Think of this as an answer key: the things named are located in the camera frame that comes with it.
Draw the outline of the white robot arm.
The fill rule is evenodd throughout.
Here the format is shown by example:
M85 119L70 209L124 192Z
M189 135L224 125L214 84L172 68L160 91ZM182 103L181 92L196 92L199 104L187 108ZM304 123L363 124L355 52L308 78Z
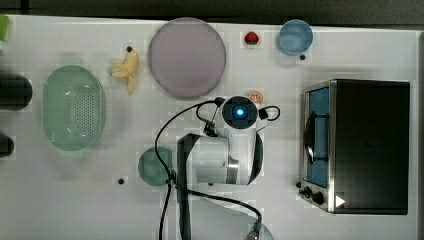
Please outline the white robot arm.
M214 121L203 136L189 133L177 143L177 201L182 240L192 240L190 202L200 183L248 185L259 175L268 113L244 96L216 100Z

